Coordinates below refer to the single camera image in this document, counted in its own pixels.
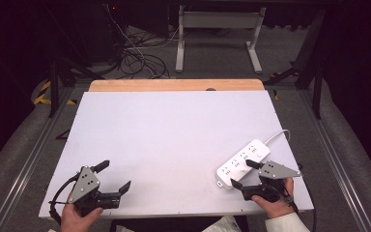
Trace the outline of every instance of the gray floor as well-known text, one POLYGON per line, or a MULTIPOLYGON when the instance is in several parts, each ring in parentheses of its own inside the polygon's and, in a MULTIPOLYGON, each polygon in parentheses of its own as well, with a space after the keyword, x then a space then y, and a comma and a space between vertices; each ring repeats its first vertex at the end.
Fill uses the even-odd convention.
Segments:
MULTIPOLYGON (((248 30, 231 30, 223 37, 203 31, 191 32, 185 40, 182 73, 174 72, 175 42, 141 51, 163 59, 171 78, 267 80, 270 74, 290 68, 289 62, 295 60, 306 32, 303 29, 292 32, 263 27, 256 49, 263 67, 262 74, 254 73, 244 48, 244 42, 252 33, 248 30)), ((121 75, 112 72, 106 77, 121 75)), ((144 71, 136 78, 149 75, 144 71)), ((325 84, 323 88, 322 120, 318 121, 309 111, 312 86, 306 91, 297 91, 293 85, 295 79, 287 78, 268 89, 282 127, 291 132, 293 153, 303 165, 304 178, 315 201, 317 231, 371 231, 371 162, 331 102, 328 86, 325 84), (271 89, 277 90, 278 100, 271 89)), ((63 88, 63 96, 79 100, 89 84, 89 80, 79 80, 75 88, 63 88)), ((55 138, 71 128, 78 105, 64 105, 53 119, 47 118, 49 107, 37 105, 0 154, 0 231, 59 231, 56 222, 38 218, 38 212, 43 203, 44 189, 65 144, 64 140, 55 138), (25 163, 34 163, 36 167, 22 169, 25 163), (16 179, 19 173, 30 175, 24 175, 26 178, 20 184, 16 179), (12 189, 13 184, 19 188, 12 189)), ((314 223, 312 212, 300 216, 311 229, 314 223)), ((266 231, 265 215, 247 218, 250 231, 266 231)), ((109 224, 109 220, 100 220, 91 231, 108 231, 109 224)))

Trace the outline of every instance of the hand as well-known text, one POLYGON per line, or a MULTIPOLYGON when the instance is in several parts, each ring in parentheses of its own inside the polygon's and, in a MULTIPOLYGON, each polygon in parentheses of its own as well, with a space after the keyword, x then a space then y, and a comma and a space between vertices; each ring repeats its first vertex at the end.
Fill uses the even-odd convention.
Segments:
POLYGON ((87 232, 89 227, 103 213, 102 208, 96 208, 86 217, 82 217, 73 204, 66 204, 62 212, 61 232, 87 232))
MULTIPOLYGON (((284 182, 288 194, 294 196, 294 179, 287 178, 284 182)), ((269 218, 278 218, 294 212, 294 209, 282 199, 274 203, 271 203, 258 195, 253 195, 251 199, 267 212, 269 218)))

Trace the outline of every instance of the white sleeve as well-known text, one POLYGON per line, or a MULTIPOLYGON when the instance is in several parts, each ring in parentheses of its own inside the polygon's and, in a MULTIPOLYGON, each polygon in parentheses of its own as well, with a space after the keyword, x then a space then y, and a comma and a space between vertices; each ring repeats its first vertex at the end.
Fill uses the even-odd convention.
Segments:
POLYGON ((268 232, 309 232, 296 213, 265 221, 268 232))

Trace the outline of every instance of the white tabletop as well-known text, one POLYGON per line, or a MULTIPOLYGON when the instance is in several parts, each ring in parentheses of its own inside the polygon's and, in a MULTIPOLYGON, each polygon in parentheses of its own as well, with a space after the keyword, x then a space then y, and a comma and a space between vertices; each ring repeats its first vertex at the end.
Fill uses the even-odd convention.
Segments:
MULTIPOLYGON (((105 218, 263 213, 239 190, 219 188, 215 172, 252 139, 264 142, 281 130, 267 91, 85 93, 39 216, 49 218, 47 202, 81 166, 104 160, 110 166, 97 174, 101 192, 131 181, 120 208, 105 210, 105 218)), ((298 170, 283 134, 268 146, 265 160, 298 170)), ((241 183, 258 185, 257 171, 241 183)), ((294 195, 300 210, 313 209, 302 177, 294 195)))

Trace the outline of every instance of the power outlet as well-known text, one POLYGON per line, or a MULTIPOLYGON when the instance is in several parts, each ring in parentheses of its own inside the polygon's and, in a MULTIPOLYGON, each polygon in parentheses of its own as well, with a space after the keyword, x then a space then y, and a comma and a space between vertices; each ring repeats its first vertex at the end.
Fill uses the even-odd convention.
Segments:
POLYGON ((232 189, 231 179, 239 181, 252 169, 245 164, 246 160, 260 162, 270 152, 270 149, 260 140, 252 140, 216 170, 217 185, 232 189))

